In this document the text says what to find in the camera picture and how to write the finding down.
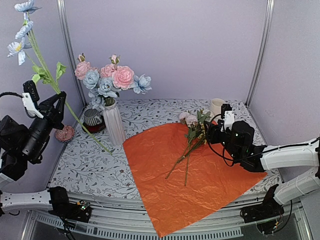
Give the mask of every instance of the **patterned table surface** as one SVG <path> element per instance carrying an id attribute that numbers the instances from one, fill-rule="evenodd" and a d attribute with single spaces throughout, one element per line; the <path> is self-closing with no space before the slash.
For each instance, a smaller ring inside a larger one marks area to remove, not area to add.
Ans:
<path id="1" fill-rule="evenodd" d="M 244 120 L 254 127 L 254 144 L 265 144 L 245 105 L 241 101 L 228 101 L 228 103 L 232 106 L 236 120 Z M 118 102 L 127 138 L 151 127 L 176 123 L 181 112 L 189 110 L 195 113 L 199 109 L 209 109 L 209 105 L 208 100 L 194 99 Z M 75 137 L 63 152 L 48 186 L 51 188 L 61 186 L 77 194 L 141 199 L 123 146 L 114 146 L 106 130 L 96 133 L 95 136 L 111 150 L 112 156 L 97 145 L 78 124 Z M 264 193 L 269 187 L 280 182 L 278 170 L 267 171 L 267 176 L 244 195 Z"/>

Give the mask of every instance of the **gray wall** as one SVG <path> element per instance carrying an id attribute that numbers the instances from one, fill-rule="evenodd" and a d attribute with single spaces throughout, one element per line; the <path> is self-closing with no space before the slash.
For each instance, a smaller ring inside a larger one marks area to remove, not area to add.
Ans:
<path id="1" fill-rule="evenodd" d="M 74 53 L 93 66 L 113 53 L 152 77 L 122 98 L 245 100 L 262 36 L 265 0 L 66 1 Z"/>
<path id="2" fill-rule="evenodd" d="M 269 145 L 308 141 L 320 133 L 320 2 L 275 1 L 270 36 L 251 106 Z M 287 168 L 292 179 L 306 168 Z M 320 192 L 301 198 L 320 239 Z"/>
<path id="3" fill-rule="evenodd" d="M 23 23 L 23 14 L 16 12 L 14 5 L 23 2 L 21 0 L 0 1 L 0 92 L 11 91 L 22 93 L 22 84 L 31 79 L 33 74 L 32 64 L 26 60 L 22 66 L 18 66 L 17 57 L 7 58 L 7 45 L 15 40 L 15 34 Z M 34 21 L 34 32 L 37 36 L 39 47 L 51 70 L 55 75 L 57 61 L 67 65 L 68 58 L 61 33 L 57 3 L 54 0 L 37 0 L 36 5 L 42 9 L 31 15 Z M 60 80 L 60 89 L 68 94 L 67 100 L 74 111 L 81 111 L 81 104 L 78 98 L 72 72 L 67 70 Z M 41 100 L 54 94 L 49 85 L 38 84 L 38 92 Z M 2 97 L 0 100 L 0 116 L 10 115 L 18 123 L 29 126 L 32 122 L 24 111 L 21 99 L 16 97 Z M 65 110 L 65 124 L 73 125 L 75 120 Z M 3 191 L 12 193 L 42 191 L 46 188 L 48 180 L 56 164 L 58 153 L 63 145 L 52 136 L 44 154 L 42 164 L 28 165 L 26 174 L 17 182 L 7 185 Z M 16 240 L 21 236 L 21 226 L 24 214 L 20 217 L 2 216 L 0 218 L 0 240 Z"/>

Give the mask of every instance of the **orange wrapping paper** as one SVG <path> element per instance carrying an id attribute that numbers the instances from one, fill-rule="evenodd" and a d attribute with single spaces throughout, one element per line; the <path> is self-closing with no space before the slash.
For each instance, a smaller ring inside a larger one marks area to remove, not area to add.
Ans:
<path id="1" fill-rule="evenodd" d="M 189 226 L 237 199 L 266 173 L 251 173 L 239 164 L 228 167 L 208 145 L 193 151 L 165 179 L 187 146 L 188 128 L 169 123 L 150 128 L 123 144 L 145 209 L 161 238 Z M 221 144 L 213 145 L 222 154 Z"/>

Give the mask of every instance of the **white vase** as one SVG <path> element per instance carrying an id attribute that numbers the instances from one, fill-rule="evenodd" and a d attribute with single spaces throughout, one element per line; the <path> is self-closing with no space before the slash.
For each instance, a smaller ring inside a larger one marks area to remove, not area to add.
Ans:
<path id="1" fill-rule="evenodd" d="M 111 142 L 114 145 L 121 145 L 126 140 L 124 126 L 122 125 L 121 115 L 117 102 L 111 106 L 106 106 L 103 110 L 103 118 L 106 129 L 109 132 Z"/>

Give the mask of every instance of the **blue flower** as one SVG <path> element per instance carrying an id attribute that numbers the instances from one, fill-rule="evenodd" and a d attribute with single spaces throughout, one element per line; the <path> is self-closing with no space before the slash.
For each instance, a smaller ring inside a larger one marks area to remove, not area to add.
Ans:
<path id="1" fill-rule="evenodd" d="M 98 93 L 100 95 L 103 95 L 105 98 L 116 98 L 117 94 L 113 91 L 113 87 L 114 84 L 112 77 L 104 77 L 101 80 L 100 87 L 98 88 Z"/>
<path id="2" fill-rule="evenodd" d="M 98 70 L 89 70 L 84 79 L 83 84 L 87 89 L 94 89 L 99 81 L 99 73 Z"/>
<path id="3" fill-rule="evenodd" d="M 93 109 L 105 109 L 104 100 L 100 96 L 93 97 L 91 100 L 91 104 Z"/>
<path id="4" fill-rule="evenodd" d="M 147 91 L 152 90 L 150 85 L 151 77 L 145 76 L 144 74 L 140 77 L 134 75 L 134 82 L 131 84 L 130 88 L 133 89 L 136 94 L 146 94 Z"/>
<path id="5" fill-rule="evenodd" d="M 41 7 L 34 6 L 35 0 L 29 0 L 27 2 L 18 3 L 14 5 L 14 9 L 18 12 L 28 12 L 29 14 L 33 14 L 36 10 L 40 9 Z"/>
<path id="6" fill-rule="evenodd" d="M 27 21 L 27 23 L 21 27 L 20 31 L 16 33 L 15 39 L 20 39 L 25 37 L 27 33 L 32 29 L 33 26 L 34 26 L 33 21 Z"/>
<path id="7" fill-rule="evenodd" d="M 98 93 L 98 88 L 93 88 L 93 89 L 90 89 L 89 91 L 89 97 L 90 98 L 94 98 L 94 97 L 97 97 L 99 95 Z"/>
<path id="8" fill-rule="evenodd" d="M 7 46 L 10 52 L 7 57 L 9 58 L 18 54 L 19 66 L 25 62 L 26 53 L 24 49 L 31 48 L 31 44 L 29 42 L 25 44 L 25 41 L 26 38 L 23 37 L 20 43 L 14 41 L 9 46 Z"/>

